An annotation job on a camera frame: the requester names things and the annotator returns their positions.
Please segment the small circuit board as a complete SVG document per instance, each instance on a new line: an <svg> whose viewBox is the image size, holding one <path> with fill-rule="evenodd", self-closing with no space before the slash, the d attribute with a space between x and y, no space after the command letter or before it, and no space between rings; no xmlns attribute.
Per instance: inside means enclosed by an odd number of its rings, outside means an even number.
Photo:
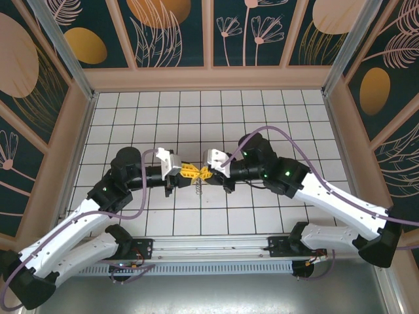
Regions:
<svg viewBox="0 0 419 314"><path fill-rule="evenodd" d="M117 270L117 271L118 270L120 270L120 271L134 271L134 270L138 269L138 265L135 264L135 263L108 262L107 264L109 265L110 268L112 268L113 270Z"/></svg>

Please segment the grey metal sheet panel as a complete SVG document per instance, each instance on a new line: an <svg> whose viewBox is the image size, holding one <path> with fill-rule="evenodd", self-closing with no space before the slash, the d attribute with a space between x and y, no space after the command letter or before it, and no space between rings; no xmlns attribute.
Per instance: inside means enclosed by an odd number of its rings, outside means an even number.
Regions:
<svg viewBox="0 0 419 314"><path fill-rule="evenodd" d="M290 274L73 277L36 314L390 314L372 267L338 260L317 281Z"/></svg>

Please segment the aluminium table side rail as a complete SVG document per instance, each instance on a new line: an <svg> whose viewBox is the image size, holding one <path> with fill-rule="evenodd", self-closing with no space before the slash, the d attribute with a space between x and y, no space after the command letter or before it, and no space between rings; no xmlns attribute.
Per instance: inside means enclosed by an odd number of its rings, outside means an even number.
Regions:
<svg viewBox="0 0 419 314"><path fill-rule="evenodd" d="M65 214L67 213L71 205L72 190L77 179L77 175L79 173L79 165L82 159L84 146L88 137L90 123L94 115L97 100L98 93L93 92L92 97L86 104L84 115L82 116L81 126L75 139L73 152L70 155L69 165L66 168L66 174L64 177L63 185L60 190L60 194L58 196L58 200L56 202L54 211L52 212L50 222L47 224L48 230L53 229L53 227L55 227L57 223L59 223L62 217L65 217Z"/></svg>
<svg viewBox="0 0 419 314"><path fill-rule="evenodd" d="M365 168L362 164L367 145L354 102L342 91L330 93L325 100L333 131L337 135L338 149L343 158L350 191L358 198L369 201L368 180L363 174Z"/></svg>

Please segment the aluminium mounting rail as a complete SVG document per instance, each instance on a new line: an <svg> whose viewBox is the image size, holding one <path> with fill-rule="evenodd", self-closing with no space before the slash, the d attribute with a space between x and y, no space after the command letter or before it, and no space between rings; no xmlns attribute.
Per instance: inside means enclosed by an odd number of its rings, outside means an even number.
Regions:
<svg viewBox="0 0 419 314"><path fill-rule="evenodd" d="M375 266L387 268L392 260L394 241L387 241L384 230L374 239L365 239L349 227L317 226L315 224L298 224L289 235L291 239L299 239L310 249L325 249L328 253L356 252L362 259ZM191 237L184 240L153 239L153 254L158 251L177 251L179 254L220 254L227 250L248 250L251 254L256 250L264 250L268 245L268 237L252 238L248 236L233 237ZM84 242L81 233L70 235L68 230L58 234L50 242L39 240L21 253L39 260L45 258L58 263L59 259L70 251L80 254L98 253L103 251L108 259L128 259L128 251L133 239L118 224L108 226L104 232L88 242Z"/></svg>

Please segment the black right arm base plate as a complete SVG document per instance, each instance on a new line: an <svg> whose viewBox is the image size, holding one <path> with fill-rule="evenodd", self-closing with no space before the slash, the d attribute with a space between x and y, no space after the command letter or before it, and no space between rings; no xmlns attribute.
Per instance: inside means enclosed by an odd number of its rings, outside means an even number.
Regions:
<svg viewBox="0 0 419 314"><path fill-rule="evenodd" d="M301 240L291 239L289 236L270 236L267 240L268 245L264 249L269 252L271 258L308 260L313 257L328 255L325 249L310 249Z"/></svg>

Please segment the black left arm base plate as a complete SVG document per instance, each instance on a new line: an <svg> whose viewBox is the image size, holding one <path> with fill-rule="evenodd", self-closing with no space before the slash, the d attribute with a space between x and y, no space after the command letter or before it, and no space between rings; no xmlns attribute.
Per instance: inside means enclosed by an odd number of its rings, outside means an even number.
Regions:
<svg viewBox="0 0 419 314"><path fill-rule="evenodd" d="M153 255L152 239L133 239L127 258L130 260L150 260Z"/></svg>

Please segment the aluminium corner post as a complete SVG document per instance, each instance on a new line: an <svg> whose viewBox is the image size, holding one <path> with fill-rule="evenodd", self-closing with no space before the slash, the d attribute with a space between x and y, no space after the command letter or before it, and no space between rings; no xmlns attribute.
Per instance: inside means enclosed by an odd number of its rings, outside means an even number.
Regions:
<svg viewBox="0 0 419 314"><path fill-rule="evenodd" d="M34 17L88 100L94 95L86 75L64 36L61 26L70 26L82 12L81 0L26 0Z"/></svg>
<svg viewBox="0 0 419 314"><path fill-rule="evenodd" d="M357 14L353 26L350 28L338 54L331 66L329 74L321 87L323 97L328 97L347 68L356 50L361 46L376 17L380 16L381 7L386 8L390 0L366 0Z"/></svg>

